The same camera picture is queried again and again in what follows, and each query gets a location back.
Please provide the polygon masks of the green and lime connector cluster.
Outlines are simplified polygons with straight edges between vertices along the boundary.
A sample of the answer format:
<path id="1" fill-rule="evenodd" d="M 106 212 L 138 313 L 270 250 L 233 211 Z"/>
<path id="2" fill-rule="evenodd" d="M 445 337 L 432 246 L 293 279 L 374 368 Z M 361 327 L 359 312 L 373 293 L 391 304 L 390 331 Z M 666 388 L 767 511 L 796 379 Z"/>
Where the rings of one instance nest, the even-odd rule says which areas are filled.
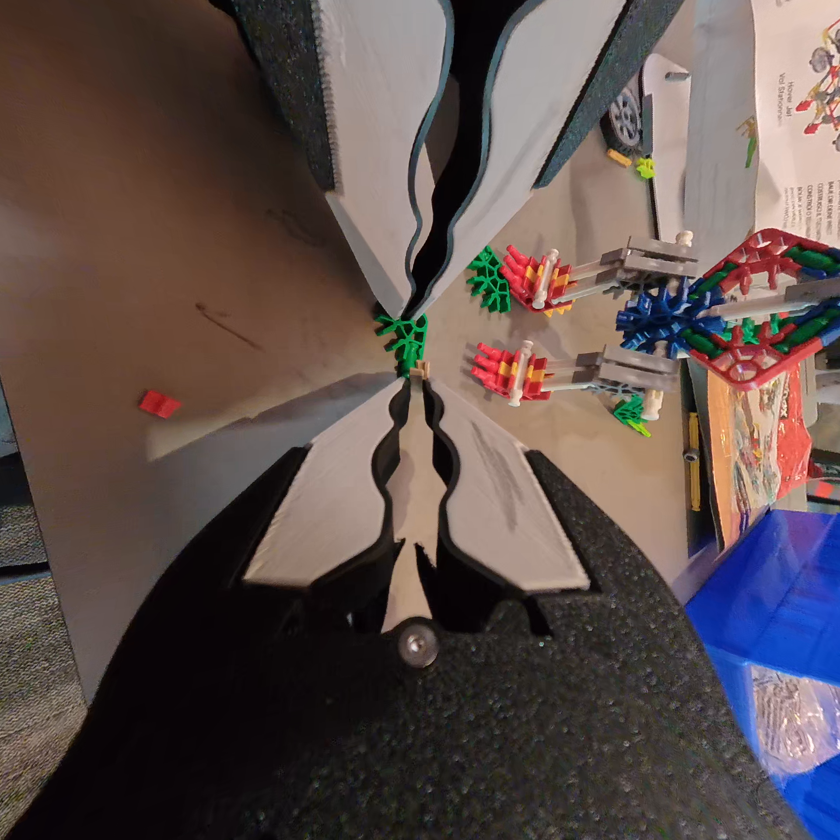
<path id="1" fill-rule="evenodd" d="M 651 438 L 648 430 L 648 421 L 642 418 L 644 409 L 644 397 L 639 394 L 632 395 L 629 399 L 617 402 L 612 410 L 612 415 L 622 425 L 631 428 L 637 434 L 645 438 Z"/>

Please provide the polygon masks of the black toy tire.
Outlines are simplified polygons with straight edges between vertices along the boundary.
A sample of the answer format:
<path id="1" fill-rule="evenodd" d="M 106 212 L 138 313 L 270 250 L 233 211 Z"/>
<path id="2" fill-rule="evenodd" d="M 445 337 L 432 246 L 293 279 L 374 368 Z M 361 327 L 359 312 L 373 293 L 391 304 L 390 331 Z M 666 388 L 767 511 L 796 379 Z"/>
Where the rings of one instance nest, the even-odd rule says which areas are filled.
<path id="1" fill-rule="evenodd" d="M 600 120 L 608 149 L 629 158 L 648 157 L 654 148 L 654 100 L 639 70 L 608 106 Z"/>

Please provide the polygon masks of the colourful toy construction model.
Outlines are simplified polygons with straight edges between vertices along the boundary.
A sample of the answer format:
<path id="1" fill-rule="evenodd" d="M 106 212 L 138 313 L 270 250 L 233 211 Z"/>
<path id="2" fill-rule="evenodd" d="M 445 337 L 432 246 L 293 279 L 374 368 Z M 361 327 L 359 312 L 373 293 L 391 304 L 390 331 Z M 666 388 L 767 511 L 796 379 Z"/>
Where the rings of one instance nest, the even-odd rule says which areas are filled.
<path id="1" fill-rule="evenodd" d="M 510 406 L 563 390 L 639 394 L 643 419 L 654 420 L 684 359 L 749 392 L 838 339 L 838 248 L 765 228 L 700 275 L 691 240 L 689 231 L 674 243 L 630 237 L 575 267 L 555 249 L 538 259 L 508 246 L 500 272 L 511 301 L 549 316 L 596 293 L 626 293 L 616 315 L 622 341 L 575 362 L 543 358 L 529 340 L 514 351 L 479 343 L 471 375 Z"/>

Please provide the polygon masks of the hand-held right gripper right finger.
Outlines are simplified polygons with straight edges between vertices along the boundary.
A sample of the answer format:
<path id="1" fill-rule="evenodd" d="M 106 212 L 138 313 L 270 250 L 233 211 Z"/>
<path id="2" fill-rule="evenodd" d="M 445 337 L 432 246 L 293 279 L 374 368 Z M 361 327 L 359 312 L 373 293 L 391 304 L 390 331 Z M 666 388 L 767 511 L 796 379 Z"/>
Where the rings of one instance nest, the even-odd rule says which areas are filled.
<path id="1" fill-rule="evenodd" d="M 509 432 L 436 381 L 421 384 L 421 582 L 430 605 L 586 592 L 587 571 Z"/>

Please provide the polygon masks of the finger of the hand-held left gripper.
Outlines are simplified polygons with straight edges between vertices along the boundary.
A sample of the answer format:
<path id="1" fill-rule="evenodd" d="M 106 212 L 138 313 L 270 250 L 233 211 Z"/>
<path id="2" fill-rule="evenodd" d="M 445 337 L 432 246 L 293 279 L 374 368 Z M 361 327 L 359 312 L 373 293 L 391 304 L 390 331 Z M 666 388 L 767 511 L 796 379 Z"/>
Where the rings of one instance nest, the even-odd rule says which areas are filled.
<path id="1" fill-rule="evenodd" d="M 334 186 L 327 200 L 376 300 L 400 317 L 432 224 L 425 141 L 445 91 L 452 4 L 316 2 Z"/>
<path id="2" fill-rule="evenodd" d="M 528 200 L 626 5 L 454 3 L 457 133 L 415 258 L 415 313 Z"/>

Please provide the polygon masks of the blue plastic bin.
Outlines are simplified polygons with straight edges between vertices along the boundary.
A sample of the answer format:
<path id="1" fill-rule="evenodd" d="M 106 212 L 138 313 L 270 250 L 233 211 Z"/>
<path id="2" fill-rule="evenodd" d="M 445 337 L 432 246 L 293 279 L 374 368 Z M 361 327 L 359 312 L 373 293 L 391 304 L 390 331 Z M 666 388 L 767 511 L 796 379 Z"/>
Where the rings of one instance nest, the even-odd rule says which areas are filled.
<path id="1" fill-rule="evenodd" d="M 838 515 L 768 513 L 686 611 L 760 761 L 752 665 L 839 687 Z M 838 756 L 785 784 L 771 781 L 814 838 L 839 837 Z"/>

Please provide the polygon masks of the green fan-shaped connector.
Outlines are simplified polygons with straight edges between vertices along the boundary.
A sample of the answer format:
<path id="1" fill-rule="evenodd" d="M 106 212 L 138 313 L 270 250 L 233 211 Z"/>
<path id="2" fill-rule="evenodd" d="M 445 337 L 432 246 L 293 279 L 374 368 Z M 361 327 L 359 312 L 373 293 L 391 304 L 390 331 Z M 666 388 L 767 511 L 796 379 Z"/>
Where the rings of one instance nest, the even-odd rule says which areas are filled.
<path id="1" fill-rule="evenodd" d="M 467 266 L 470 296 L 479 298 L 480 307 L 501 314 L 511 310 L 508 280 L 501 274 L 502 263 L 491 246 L 484 247 Z"/>
<path id="2" fill-rule="evenodd" d="M 395 356 L 395 370 L 403 377 L 408 377 L 412 368 L 424 359 L 427 337 L 427 315 L 422 314 L 415 320 L 392 318 L 381 308 L 378 308 L 375 322 L 379 325 L 375 334 L 383 336 L 391 334 L 392 338 L 385 350 L 393 352 Z"/>

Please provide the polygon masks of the printed instruction sheet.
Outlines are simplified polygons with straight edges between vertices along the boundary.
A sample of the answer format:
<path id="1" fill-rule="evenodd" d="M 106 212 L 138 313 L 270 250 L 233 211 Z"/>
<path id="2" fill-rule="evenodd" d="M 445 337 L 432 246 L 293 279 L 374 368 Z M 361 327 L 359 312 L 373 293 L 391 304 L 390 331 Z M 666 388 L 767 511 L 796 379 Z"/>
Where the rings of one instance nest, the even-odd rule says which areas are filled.
<path id="1" fill-rule="evenodd" d="M 751 1 L 756 228 L 839 244 L 839 2 Z"/>

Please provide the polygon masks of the clear plastic parts bag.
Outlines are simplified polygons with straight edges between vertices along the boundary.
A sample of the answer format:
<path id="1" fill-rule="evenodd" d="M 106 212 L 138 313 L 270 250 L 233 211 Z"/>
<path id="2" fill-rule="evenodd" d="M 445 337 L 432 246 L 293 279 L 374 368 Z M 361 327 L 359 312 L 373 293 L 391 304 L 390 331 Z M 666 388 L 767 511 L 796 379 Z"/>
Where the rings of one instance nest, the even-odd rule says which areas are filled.
<path id="1" fill-rule="evenodd" d="M 752 665 L 759 759 L 785 784 L 839 754 L 839 687 Z"/>

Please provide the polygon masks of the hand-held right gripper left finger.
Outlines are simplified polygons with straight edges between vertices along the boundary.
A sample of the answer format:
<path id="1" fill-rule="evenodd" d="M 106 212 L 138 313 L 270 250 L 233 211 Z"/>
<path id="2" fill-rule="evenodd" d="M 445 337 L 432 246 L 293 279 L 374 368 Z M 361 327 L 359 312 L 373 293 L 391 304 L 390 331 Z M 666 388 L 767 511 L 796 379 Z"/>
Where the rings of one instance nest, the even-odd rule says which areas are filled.
<path id="1" fill-rule="evenodd" d="M 408 383 L 394 381 L 311 441 L 245 583 L 327 602 L 387 600 L 402 544 L 386 484 L 409 402 Z"/>

